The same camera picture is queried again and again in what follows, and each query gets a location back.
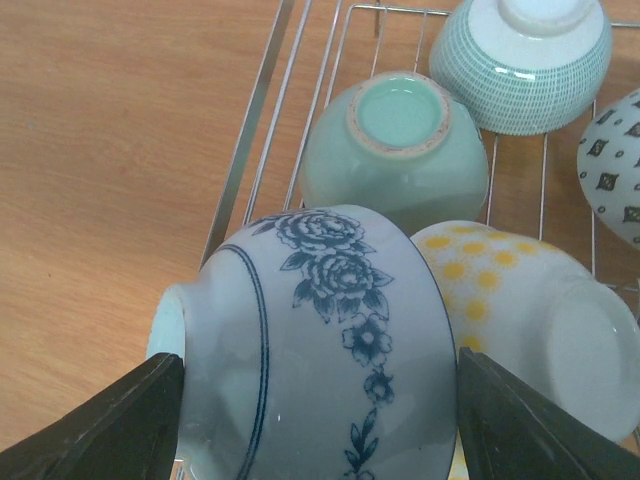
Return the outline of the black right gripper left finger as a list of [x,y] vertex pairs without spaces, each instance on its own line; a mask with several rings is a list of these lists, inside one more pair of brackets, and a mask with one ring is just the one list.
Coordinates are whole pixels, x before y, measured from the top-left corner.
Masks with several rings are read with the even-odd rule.
[[183,360],[159,353],[64,417],[1,452],[3,479],[168,479]]

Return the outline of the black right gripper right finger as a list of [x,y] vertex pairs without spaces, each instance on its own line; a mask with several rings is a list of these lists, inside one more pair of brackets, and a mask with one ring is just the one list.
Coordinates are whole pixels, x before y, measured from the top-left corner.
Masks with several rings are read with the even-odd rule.
[[484,353],[459,350],[458,428],[471,479],[637,479],[639,457]]

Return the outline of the yellow blue patterned bowl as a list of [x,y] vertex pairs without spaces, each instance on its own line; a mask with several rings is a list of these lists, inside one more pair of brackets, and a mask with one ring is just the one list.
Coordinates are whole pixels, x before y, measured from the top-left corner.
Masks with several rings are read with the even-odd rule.
[[471,221],[412,242],[458,348],[487,354],[605,438],[639,424],[639,326],[625,301],[563,250]]

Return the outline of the blue floral white bowl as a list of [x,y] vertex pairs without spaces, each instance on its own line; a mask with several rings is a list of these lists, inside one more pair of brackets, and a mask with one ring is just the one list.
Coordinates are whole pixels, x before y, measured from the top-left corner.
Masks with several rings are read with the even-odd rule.
[[185,367],[180,479],[444,479],[456,354],[434,276],[353,205],[257,220],[170,286],[149,354]]

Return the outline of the pink patterned bowl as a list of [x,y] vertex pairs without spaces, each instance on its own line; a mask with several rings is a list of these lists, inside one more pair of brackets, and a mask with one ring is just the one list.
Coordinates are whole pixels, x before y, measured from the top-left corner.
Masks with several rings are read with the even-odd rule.
[[577,150],[586,201],[620,239],[639,247],[639,91],[605,107],[589,123]]

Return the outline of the pale green bowl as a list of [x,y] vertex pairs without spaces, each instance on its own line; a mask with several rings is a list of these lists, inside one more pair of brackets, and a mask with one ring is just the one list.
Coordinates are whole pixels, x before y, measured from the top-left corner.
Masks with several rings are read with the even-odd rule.
[[388,71],[329,102],[307,137],[298,184],[310,208],[366,207],[412,235],[479,217],[488,155],[449,92],[422,74]]

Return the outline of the green ring patterned bowl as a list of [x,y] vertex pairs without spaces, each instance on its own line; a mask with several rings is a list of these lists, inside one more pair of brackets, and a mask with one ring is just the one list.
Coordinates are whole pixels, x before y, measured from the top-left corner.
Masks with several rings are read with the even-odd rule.
[[612,51],[598,1],[464,1],[433,43],[429,72],[479,128],[538,135],[591,105]]

